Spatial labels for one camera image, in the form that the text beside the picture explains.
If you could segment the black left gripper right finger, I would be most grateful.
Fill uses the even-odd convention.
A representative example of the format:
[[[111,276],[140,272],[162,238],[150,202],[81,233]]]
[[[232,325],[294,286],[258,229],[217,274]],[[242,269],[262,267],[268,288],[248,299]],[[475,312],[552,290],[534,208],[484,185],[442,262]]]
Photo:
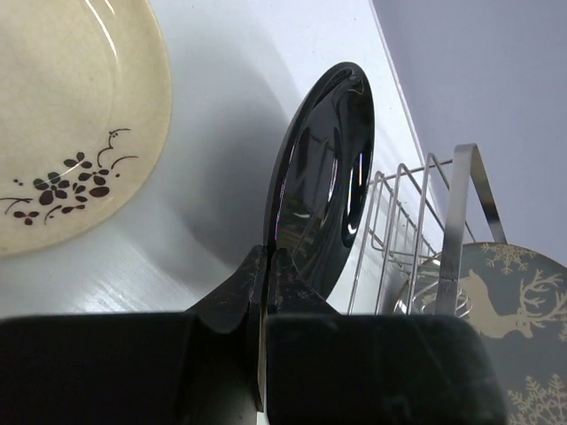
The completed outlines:
[[[287,251],[268,278],[266,404],[272,424],[503,424],[484,346],[444,315],[343,315]]]

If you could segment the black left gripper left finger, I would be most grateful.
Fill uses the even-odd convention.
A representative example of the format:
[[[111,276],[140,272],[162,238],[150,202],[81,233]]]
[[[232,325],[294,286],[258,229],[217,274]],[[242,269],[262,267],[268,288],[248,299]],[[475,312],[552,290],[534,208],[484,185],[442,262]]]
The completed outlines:
[[[268,252],[185,311],[1,322],[4,424],[254,424]]]

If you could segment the black round plate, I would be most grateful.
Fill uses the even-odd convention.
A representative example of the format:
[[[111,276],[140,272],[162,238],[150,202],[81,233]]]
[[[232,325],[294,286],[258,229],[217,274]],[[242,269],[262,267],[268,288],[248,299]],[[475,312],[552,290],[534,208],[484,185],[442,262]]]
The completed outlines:
[[[359,65],[340,62],[308,91],[276,157],[264,243],[287,250],[322,298],[338,283],[361,225],[374,138],[369,78]]]

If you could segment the grey deer plate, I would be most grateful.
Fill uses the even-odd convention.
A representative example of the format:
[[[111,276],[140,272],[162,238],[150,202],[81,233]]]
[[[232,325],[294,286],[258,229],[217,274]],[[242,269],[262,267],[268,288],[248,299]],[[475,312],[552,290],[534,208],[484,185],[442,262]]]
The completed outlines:
[[[456,314],[483,341],[508,422],[564,424],[566,267],[509,243],[467,243]]]

